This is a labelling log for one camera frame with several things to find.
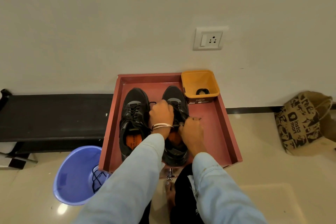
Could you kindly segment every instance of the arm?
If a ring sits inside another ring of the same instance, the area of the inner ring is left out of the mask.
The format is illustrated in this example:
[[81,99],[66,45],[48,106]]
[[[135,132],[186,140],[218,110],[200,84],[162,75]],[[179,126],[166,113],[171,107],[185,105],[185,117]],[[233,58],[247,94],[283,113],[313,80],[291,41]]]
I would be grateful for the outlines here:
[[198,153],[192,163],[192,172],[197,209],[205,223],[267,223],[249,197],[210,154]]
[[159,181],[163,151],[163,136],[149,135],[84,206],[73,224],[139,223]]

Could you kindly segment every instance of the black pants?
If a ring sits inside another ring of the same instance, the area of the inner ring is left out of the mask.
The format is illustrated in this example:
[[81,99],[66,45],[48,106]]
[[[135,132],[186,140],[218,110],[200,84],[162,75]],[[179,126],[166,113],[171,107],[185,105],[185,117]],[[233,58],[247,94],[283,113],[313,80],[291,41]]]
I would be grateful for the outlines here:
[[[196,200],[191,189],[188,175],[193,174],[192,164],[183,168],[175,182],[175,206],[170,212],[170,223],[204,223],[197,211]],[[146,207],[139,224],[149,224],[151,202]]]

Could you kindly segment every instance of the denim shirt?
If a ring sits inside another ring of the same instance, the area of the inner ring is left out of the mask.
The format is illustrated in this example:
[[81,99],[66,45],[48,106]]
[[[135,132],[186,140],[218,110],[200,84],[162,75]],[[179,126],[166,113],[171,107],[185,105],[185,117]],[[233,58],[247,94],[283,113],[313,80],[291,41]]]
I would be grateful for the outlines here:
[[[159,181],[164,145],[161,134],[142,141],[86,203],[73,224],[139,223]],[[267,223],[211,155],[197,154],[192,171],[190,181],[205,223]]]

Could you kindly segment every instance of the black shoe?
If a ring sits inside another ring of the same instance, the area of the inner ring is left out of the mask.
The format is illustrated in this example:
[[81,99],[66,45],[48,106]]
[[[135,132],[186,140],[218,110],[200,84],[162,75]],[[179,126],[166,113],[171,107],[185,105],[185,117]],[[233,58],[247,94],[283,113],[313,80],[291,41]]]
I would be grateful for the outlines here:
[[121,111],[119,147],[124,161],[150,133],[148,128],[149,100],[139,88],[130,90]]
[[176,86],[169,86],[163,93],[162,99],[174,108],[173,128],[170,131],[168,138],[165,140],[165,150],[162,159],[167,165],[172,167],[182,166],[188,159],[188,149],[182,140],[177,143],[172,137],[179,137],[179,123],[185,122],[189,117],[189,109],[183,92]]

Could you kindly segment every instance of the electrical outlet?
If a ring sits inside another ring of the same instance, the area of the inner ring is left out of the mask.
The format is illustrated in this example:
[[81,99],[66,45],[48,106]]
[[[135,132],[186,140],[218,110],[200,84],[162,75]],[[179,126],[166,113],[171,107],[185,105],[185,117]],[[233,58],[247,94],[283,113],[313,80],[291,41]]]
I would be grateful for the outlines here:
[[196,28],[193,50],[221,50],[224,43],[224,33],[228,30],[229,27]]

